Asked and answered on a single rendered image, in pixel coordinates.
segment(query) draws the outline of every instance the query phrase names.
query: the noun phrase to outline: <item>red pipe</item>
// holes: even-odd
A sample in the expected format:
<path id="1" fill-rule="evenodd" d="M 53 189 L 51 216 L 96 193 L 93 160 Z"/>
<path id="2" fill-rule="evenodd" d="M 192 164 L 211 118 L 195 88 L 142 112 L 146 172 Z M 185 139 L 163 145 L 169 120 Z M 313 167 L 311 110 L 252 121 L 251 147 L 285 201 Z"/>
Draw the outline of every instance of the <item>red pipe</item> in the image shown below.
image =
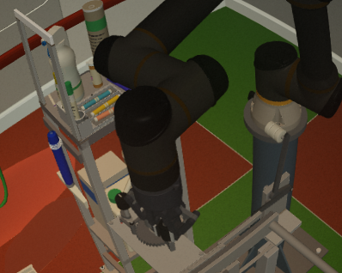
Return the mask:
<path id="1" fill-rule="evenodd" d="M 121 2 L 124 2 L 125 0 L 101 0 L 104 3 L 104 9 L 109 9 Z M 72 15 L 69 15 L 65 17 L 64 19 L 52 24 L 50 27 L 46 28 L 46 31 L 48 31 L 51 27 L 54 25 L 64 27 L 64 30 L 68 30 L 75 25 L 83 22 L 85 18 L 83 17 L 82 9 L 78 10 L 77 12 L 73 13 Z M 29 48 L 31 51 L 36 48 L 37 46 L 40 46 L 40 39 L 41 37 L 38 34 L 35 34 L 31 38 L 28 39 Z M 14 63 L 18 58 L 21 56 L 24 56 L 26 53 L 24 52 L 23 44 L 20 43 L 19 45 L 16 45 L 9 51 L 5 52 L 0 56 L 0 70 L 2 70 L 7 65 L 10 65 Z"/>

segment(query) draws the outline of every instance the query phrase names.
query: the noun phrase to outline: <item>green cap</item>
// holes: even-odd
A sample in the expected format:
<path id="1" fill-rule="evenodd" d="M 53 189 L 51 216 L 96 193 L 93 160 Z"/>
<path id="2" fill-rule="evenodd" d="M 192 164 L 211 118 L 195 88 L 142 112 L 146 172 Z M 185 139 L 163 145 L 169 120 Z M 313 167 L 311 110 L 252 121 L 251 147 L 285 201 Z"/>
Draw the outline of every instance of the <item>green cap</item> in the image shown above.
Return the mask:
<path id="1" fill-rule="evenodd" d="M 109 198 L 109 201 L 112 203 L 115 202 L 115 197 L 117 196 L 118 193 L 121 193 L 122 191 L 119 189 L 112 189 L 108 192 L 107 197 Z"/>
<path id="2" fill-rule="evenodd" d="M 70 81 L 67 81 L 64 83 L 64 85 L 66 86 L 66 90 L 67 90 L 67 94 L 69 96 L 71 96 L 72 94 L 74 94 L 74 90 L 72 90 L 72 85 Z"/>

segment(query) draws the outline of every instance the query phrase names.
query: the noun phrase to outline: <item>green ball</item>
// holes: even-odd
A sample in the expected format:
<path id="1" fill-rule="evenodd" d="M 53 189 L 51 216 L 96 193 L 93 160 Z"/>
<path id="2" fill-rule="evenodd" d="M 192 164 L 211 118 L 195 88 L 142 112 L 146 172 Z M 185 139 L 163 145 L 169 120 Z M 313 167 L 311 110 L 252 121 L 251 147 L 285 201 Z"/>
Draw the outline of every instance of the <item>green ball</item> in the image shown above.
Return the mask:
<path id="1" fill-rule="evenodd" d="M 119 189 L 112 189 L 108 192 L 107 197 L 109 198 L 109 201 L 112 203 L 116 203 L 115 202 L 115 197 L 117 196 L 118 193 L 122 192 Z"/>

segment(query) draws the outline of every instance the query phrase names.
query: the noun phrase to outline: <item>circular saw blade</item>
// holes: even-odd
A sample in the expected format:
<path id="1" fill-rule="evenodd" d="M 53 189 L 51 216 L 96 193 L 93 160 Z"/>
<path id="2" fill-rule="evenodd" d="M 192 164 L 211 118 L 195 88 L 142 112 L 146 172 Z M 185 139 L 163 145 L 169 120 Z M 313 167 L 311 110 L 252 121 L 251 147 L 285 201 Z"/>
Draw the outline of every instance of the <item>circular saw blade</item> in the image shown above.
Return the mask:
<path id="1" fill-rule="evenodd" d="M 136 236 L 138 239 L 147 246 L 163 246 L 166 242 L 156 236 L 144 221 L 139 221 L 136 225 Z"/>

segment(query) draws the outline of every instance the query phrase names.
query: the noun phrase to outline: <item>teal marker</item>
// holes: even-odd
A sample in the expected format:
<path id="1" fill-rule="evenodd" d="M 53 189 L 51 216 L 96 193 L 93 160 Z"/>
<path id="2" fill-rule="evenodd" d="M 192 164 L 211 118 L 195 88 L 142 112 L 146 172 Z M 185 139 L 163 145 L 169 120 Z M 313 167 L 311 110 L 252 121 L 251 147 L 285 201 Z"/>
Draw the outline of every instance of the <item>teal marker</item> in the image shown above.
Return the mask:
<path id="1" fill-rule="evenodd" d="M 94 98 L 93 100 L 91 100 L 91 101 L 85 103 L 83 106 L 81 106 L 81 108 L 82 108 L 83 110 L 88 109 L 89 107 L 93 106 L 93 105 L 94 105 L 96 102 L 98 102 L 99 100 L 102 100 L 102 99 L 104 99 L 105 97 L 108 97 L 108 95 L 110 95 L 110 94 L 111 94 L 110 90 L 107 90 L 106 92 L 104 92 L 104 93 L 98 95 L 98 96 L 97 96 L 96 98 Z"/>

